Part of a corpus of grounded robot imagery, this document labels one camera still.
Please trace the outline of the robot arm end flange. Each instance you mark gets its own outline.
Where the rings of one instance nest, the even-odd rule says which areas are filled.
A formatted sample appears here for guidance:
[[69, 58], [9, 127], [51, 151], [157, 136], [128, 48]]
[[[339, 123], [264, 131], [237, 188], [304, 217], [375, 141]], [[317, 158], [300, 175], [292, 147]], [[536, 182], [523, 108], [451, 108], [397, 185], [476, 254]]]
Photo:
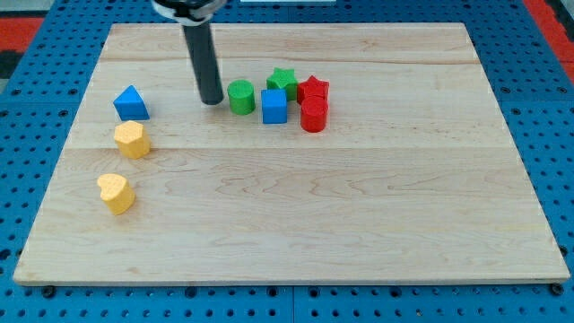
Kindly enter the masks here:
[[152, 0], [159, 15], [184, 26], [197, 26], [212, 19], [226, 5], [226, 0]]

